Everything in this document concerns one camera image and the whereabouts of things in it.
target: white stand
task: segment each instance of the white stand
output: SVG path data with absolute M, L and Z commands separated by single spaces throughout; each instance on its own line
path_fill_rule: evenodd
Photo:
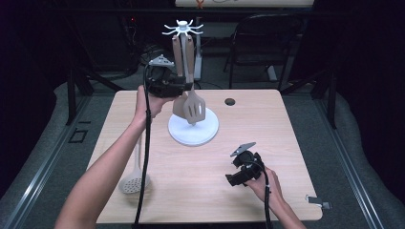
M 172 114 L 168 127 L 170 135 L 180 144 L 201 146 L 217 134 L 220 122 L 211 110 L 205 108 L 205 120 L 192 125 L 186 119 Z

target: cable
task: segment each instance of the cable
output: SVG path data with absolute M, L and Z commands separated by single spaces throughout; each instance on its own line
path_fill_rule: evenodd
M 270 206 L 268 205 L 269 196 L 270 196 L 270 185 L 268 184 L 268 175 L 267 175 L 266 169 L 264 167 L 262 167 L 262 165 L 260 165 L 256 161 L 250 161 L 249 163 L 252 163 L 252 164 L 255 164 L 255 165 L 259 166 L 262 169 L 263 174 L 265 175 L 265 181 L 266 181 L 266 187 L 265 187 L 266 229 L 272 229 L 273 224 L 271 223 L 271 220 L 270 220 Z
M 142 181 L 140 183 L 138 210 L 137 210 L 137 215 L 135 217 L 134 224 L 132 225 L 133 229 L 136 229 L 139 225 L 140 210 L 142 208 L 143 194 L 145 191 L 146 171 L 147 171 L 148 161 L 149 161 L 149 146 L 150 146 L 150 138 L 151 138 L 152 116 L 151 116 L 151 109 L 149 106 L 149 96 L 148 96 L 149 89 L 146 88 L 146 74 L 147 74 L 148 70 L 149 70 L 149 65 L 146 65 L 144 72 L 143 72 L 143 89 L 145 90 L 145 100 L 146 100 L 145 156 L 144 156 L 144 160 L 143 160 Z

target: wooden table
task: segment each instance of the wooden table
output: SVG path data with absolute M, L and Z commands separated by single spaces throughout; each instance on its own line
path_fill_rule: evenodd
M 313 0 L 204 0 L 203 8 L 310 8 Z M 196 0 L 176 0 L 176 7 L 197 7 Z
M 265 165 L 280 179 L 286 201 L 299 219 L 318 220 L 322 211 L 305 200 L 316 197 L 309 173 L 288 119 L 283 100 L 275 90 L 197 91 L 219 118 L 216 136 L 199 147 L 180 145 L 168 133 L 172 104 L 153 120 L 148 175 L 150 184 L 140 214 L 141 223 L 248 222 L 265 220 L 264 204 L 248 187 L 232 187 L 225 174 L 239 171 L 230 154 L 239 145 L 256 142 Z M 224 103 L 235 99 L 233 106 Z M 101 130 L 89 166 L 113 144 L 130 123 L 136 92 L 118 92 Z M 123 176 L 132 171 L 131 158 Z M 124 195 L 118 188 L 98 223 L 132 223 L 139 194 Z

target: dark background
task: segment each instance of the dark background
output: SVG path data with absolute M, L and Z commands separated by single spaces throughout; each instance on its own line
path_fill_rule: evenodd
M 55 105 L 53 90 L 66 82 L 71 66 L 94 71 L 135 71 L 146 43 L 163 47 L 164 15 L 154 20 L 98 15 L 61 19 L 47 7 L 172 8 L 173 1 L 2 1 L 0 7 L 1 195 L 5 193 L 47 125 Z M 309 20 L 290 79 L 322 70 L 344 35 L 354 46 L 337 71 L 338 92 L 358 122 L 365 155 L 385 185 L 405 202 L 405 18 L 401 1 L 315 1 L 315 12 L 361 15 L 356 32 L 347 23 Z M 137 27 L 136 41 L 123 30 Z

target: gray carpet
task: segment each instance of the gray carpet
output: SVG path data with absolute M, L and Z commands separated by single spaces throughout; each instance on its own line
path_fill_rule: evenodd
M 222 72 L 226 49 L 216 44 L 204 49 L 202 80 L 199 86 L 207 90 L 219 90 L 227 88 L 227 73 Z M 257 70 L 257 79 L 266 77 L 262 70 Z M 133 90 L 142 81 L 142 68 L 131 77 L 115 80 L 119 86 Z M 243 78 L 243 72 L 238 72 L 236 79 L 252 81 L 251 78 Z M 60 150 L 60 155 L 51 174 L 46 177 L 46 183 L 40 190 L 36 201 L 29 206 L 28 214 L 20 217 L 16 223 L 20 228 L 53 228 L 54 221 L 59 210 L 77 179 L 85 172 L 91 153 L 93 152 L 99 132 L 109 106 L 113 99 L 113 92 L 98 82 L 92 81 L 96 92 L 94 96 L 82 97 L 78 94 L 81 113 L 77 117 L 72 128 L 68 129 L 64 124 L 67 120 L 67 95 L 66 85 L 55 90 L 58 96 L 53 118 L 44 131 L 40 141 L 32 155 L 27 160 L 23 170 L 0 200 L 0 227 L 5 225 L 12 217 L 15 217 L 15 209 L 18 208 L 20 199 L 30 186 L 35 173 L 44 164 L 44 160 L 55 150 Z M 236 83 L 235 88 L 275 88 L 271 83 Z M 365 218 L 358 198 L 353 191 L 339 159 L 339 150 L 335 140 L 330 134 L 329 124 L 325 122 L 319 106 L 322 101 L 312 100 L 309 90 L 304 88 L 292 95 L 283 97 L 293 130 L 307 163 L 315 191 L 318 197 L 332 204 L 332 209 L 324 210 L 324 216 L 317 221 L 305 221 L 308 228 L 371 228 Z M 340 135 L 344 146 L 349 153 L 355 168 L 364 183 L 375 211 L 380 216 L 384 228 L 405 228 L 405 208 L 403 204 L 391 195 L 379 180 L 378 175 L 367 163 L 361 149 L 360 135 L 357 124 L 350 109 L 341 97 L 337 97 L 336 103 L 336 132 Z M 97 228 L 130 228 L 130 225 L 103 224 Z M 200 225 L 144 225 L 144 228 L 264 228 L 262 223 L 244 224 L 200 224 Z M 281 228 L 275 221 L 274 228 Z

